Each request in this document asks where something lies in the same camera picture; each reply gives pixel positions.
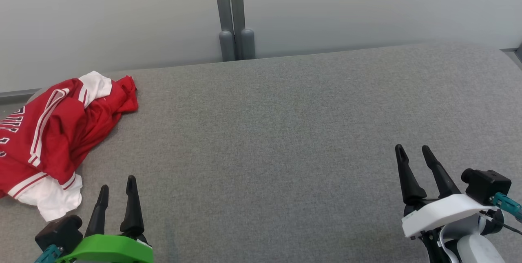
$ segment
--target red jersey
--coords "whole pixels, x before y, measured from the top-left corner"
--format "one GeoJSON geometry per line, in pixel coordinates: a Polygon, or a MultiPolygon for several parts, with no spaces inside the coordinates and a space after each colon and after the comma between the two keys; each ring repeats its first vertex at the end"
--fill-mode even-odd
{"type": "Polygon", "coordinates": [[[75,209],[82,187],[76,168],[122,113],[137,108],[129,76],[115,82],[91,72],[49,88],[0,120],[0,197],[37,205],[45,220],[75,209]]]}

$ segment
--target gray pole base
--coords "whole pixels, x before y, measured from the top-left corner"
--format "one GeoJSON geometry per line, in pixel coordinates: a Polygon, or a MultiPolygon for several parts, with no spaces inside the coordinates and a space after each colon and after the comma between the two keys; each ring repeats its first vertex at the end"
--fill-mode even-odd
{"type": "Polygon", "coordinates": [[[219,44],[221,46],[221,56],[223,61],[234,61],[234,35],[229,31],[219,33],[219,44]]]}
{"type": "Polygon", "coordinates": [[[256,59],[256,48],[254,44],[254,31],[243,29],[241,31],[241,42],[243,44],[242,59],[256,59]]]}
{"type": "Polygon", "coordinates": [[[522,44],[520,44],[520,47],[518,47],[517,51],[515,51],[515,54],[517,55],[518,59],[522,61],[522,44]]]}

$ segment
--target gray baseboard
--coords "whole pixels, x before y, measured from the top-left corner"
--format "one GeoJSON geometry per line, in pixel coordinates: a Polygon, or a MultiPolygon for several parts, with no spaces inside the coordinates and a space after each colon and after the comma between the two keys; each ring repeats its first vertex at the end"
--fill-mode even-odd
{"type": "Polygon", "coordinates": [[[0,104],[26,103],[39,90],[39,88],[34,88],[32,90],[0,93],[0,104]]]}
{"type": "Polygon", "coordinates": [[[514,51],[517,51],[518,48],[505,48],[505,49],[500,49],[500,51],[502,52],[514,52],[514,51]]]}

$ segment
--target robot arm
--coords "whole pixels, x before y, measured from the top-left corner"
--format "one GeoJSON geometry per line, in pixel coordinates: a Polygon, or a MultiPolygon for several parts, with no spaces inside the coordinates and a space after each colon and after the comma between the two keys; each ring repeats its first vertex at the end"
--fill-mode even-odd
{"type": "Polygon", "coordinates": [[[422,153],[437,183],[438,198],[427,199],[403,146],[395,146],[406,204],[402,219],[405,236],[423,242],[430,263],[503,263],[484,235],[497,233],[505,226],[501,209],[510,208],[509,213],[522,216],[522,207],[505,196],[511,181],[493,170],[468,168],[462,174],[462,181],[468,184],[466,194],[462,194],[428,146],[422,147],[422,153]]]}
{"type": "Polygon", "coordinates": [[[127,209],[120,225],[121,235],[105,235],[108,186],[101,187],[85,236],[78,231],[82,219],[76,215],[51,222],[34,238],[43,254],[35,263],[98,262],[153,263],[153,249],[145,231],[136,178],[127,179],[127,209]]]}

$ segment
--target gray fabric cover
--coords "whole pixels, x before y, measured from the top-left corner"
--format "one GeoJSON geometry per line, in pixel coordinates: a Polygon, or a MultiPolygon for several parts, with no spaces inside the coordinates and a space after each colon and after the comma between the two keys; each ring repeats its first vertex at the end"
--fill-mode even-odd
{"type": "MultiPolygon", "coordinates": [[[[397,143],[430,196],[423,144],[462,191],[465,168],[494,169],[522,201],[522,72],[495,49],[416,44],[107,76],[125,74],[139,111],[78,170],[75,213],[84,231],[106,183],[106,233],[119,233],[135,175],[159,263],[425,262],[401,229],[397,143]]],[[[37,209],[4,198],[0,211],[0,261],[34,260],[37,209]]],[[[519,235],[489,239],[519,261],[519,235]]]]}

